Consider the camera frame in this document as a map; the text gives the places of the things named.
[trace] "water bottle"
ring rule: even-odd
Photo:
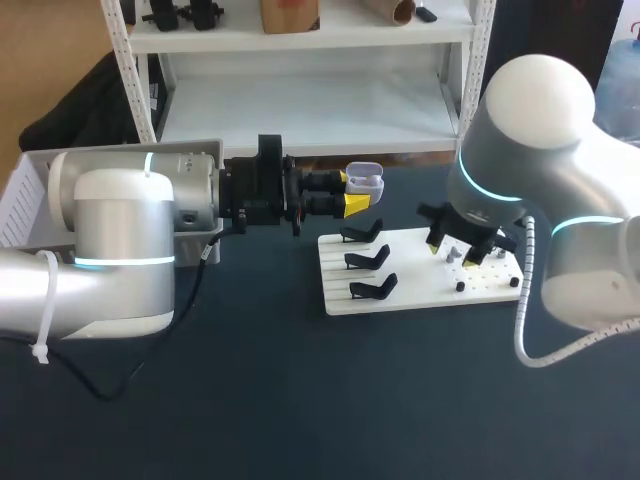
[[[596,90],[595,123],[612,137],[640,148],[640,22],[636,40],[614,43]]]

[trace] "metal shelving unit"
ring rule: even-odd
[[[260,133],[281,134],[293,155],[455,149],[480,96],[495,2],[427,0],[437,22],[395,27],[358,0],[320,0],[320,30],[287,35],[263,33],[257,0],[222,0],[215,30],[181,20],[166,33],[140,20],[150,8],[137,0],[130,35],[118,0],[102,6],[141,142],[221,138],[231,157],[255,153]],[[158,132],[150,53],[170,90]]]

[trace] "screw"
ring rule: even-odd
[[[449,255],[447,255],[447,263],[453,263],[456,258],[460,258],[462,254],[458,251],[456,247],[451,247],[449,251]]]

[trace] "robotic arm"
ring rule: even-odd
[[[568,63],[542,55],[508,63],[459,150],[450,204],[422,213],[433,221],[432,249],[452,235],[472,246],[472,266],[491,251],[498,228],[536,205],[553,229],[545,307],[600,331],[640,316],[640,150],[596,127],[594,112],[589,83]]]
[[[56,274],[41,258],[0,249],[0,329],[38,333],[53,275],[49,337],[160,331],[174,316],[174,232],[213,231],[219,218],[242,231],[284,218],[299,235],[307,214],[344,218],[369,206],[369,195],[345,193],[346,180],[339,171],[303,174],[283,157],[279,136],[261,136],[256,157],[221,170],[204,154],[63,153],[51,165],[49,206],[75,232],[75,264]]]

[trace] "dark blue table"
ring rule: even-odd
[[[444,200],[446,171],[388,169],[382,203],[351,224],[423,226],[416,206]],[[0,478],[638,478],[637,335],[530,370],[513,353],[514,304],[327,317],[316,241],[340,225],[225,241],[191,319],[118,403],[1,345]],[[178,274],[178,305],[192,275]],[[531,354],[576,335],[536,289]],[[146,344],[67,350],[108,385]]]

